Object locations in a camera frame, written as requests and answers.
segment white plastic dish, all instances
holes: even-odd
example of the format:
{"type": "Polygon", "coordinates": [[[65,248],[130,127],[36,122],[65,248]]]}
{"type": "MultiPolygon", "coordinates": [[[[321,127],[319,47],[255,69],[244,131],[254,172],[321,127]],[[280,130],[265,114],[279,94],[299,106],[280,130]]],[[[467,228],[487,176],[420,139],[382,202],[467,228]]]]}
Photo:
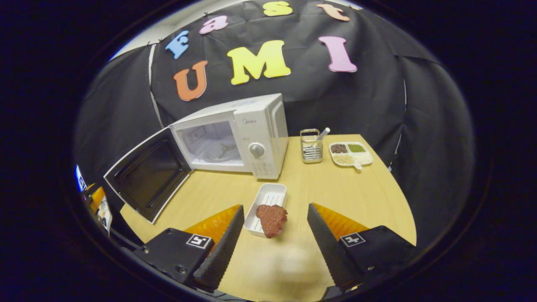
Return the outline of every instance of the white plastic dish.
{"type": "Polygon", "coordinates": [[[361,142],[357,142],[357,141],[333,142],[330,144],[328,149],[330,150],[330,155],[332,155],[332,160],[334,161],[334,163],[342,167],[354,166],[357,170],[361,170],[362,166],[373,163],[373,156],[371,155],[367,147],[361,142]],[[347,149],[347,153],[332,152],[332,146],[337,145],[337,144],[345,145],[345,148],[347,149]],[[349,145],[360,145],[362,148],[364,148],[365,152],[352,152],[349,148],[349,145]],[[349,155],[352,158],[353,163],[345,164],[345,163],[338,162],[335,158],[336,155],[349,155]]]}
{"type": "Polygon", "coordinates": [[[248,214],[244,218],[244,228],[255,236],[265,237],[261,221],[257,218],[257,207],[260,205],[279,205],[285,208],[287,187],[282,184],[266,183],[259,188],[248,214]]]}

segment white microwave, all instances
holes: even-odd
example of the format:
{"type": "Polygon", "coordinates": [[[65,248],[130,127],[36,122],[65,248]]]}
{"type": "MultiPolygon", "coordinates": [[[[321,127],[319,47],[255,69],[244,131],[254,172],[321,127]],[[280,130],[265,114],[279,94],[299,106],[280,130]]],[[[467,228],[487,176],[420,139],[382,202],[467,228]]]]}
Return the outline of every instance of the white microwave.
{"type": "Polygon", "coordinates": [[[204,108],[160,130],[120,158],[104,179],[154,223],[194,169],[278,179],[287,143],[281,94],[241,99],[204,108]]]}

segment screw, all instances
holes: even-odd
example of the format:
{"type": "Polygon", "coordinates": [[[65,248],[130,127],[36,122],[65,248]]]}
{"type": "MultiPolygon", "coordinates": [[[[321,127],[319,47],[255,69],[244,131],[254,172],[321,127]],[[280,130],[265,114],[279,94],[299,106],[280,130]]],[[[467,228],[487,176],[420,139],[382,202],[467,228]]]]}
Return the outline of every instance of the screw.
{"type": "Polygon", "coordinates": [[[175,266],[175,270],[178,271],[181,274],[186,274],[186,269],[182,267],[181,265],[175,266]]]}

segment letter m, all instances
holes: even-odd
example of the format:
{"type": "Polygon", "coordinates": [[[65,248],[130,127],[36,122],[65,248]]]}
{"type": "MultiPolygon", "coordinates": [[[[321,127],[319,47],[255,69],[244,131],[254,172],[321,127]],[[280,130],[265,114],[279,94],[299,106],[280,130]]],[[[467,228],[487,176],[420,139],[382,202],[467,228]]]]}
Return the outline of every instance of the letter m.
{"type": "Polygon", "coordinates": [[[246,47],[239,47],[228,52],[228,57],[233,60],[233,85],[243,84],[248,82],[250,77],[246,75],[244,70],[257,80],[261,77],[261,71],[266,65],[266,70],[263,73],[266,77],[278,77],[291,74],[291,70],[285,66],[284,55],[281,48],[284,42],[281,40],[267,41],[261,45],[261,49],[257,55],[254,55],[246,47]]]}

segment pink letter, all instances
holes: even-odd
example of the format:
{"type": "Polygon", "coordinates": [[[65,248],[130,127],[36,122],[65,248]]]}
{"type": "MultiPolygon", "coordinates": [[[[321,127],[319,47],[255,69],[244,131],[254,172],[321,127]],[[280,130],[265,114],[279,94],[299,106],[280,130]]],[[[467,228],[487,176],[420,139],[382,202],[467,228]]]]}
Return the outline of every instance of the pink letter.
{"type": "Polygon", "coordinates": [[[351,63],[349,55],[343,46],[343,43],[347,42],[347,40],[340,37],[319,37],[319,41],[326,45],[330,54],[330,59],[332,60],[332,63],[328,65],[330,70],[346,73],[353,73],[358,70],[356,65],[351,63]]]}
{"type": "Polygon", "coordinates": [[[226,22],[227,19],[228,16],[219,16],[203,23],[204,26],[200,29],[200,34],[221,30],[222,28],[228,26],[228,23],[226,22]]]}

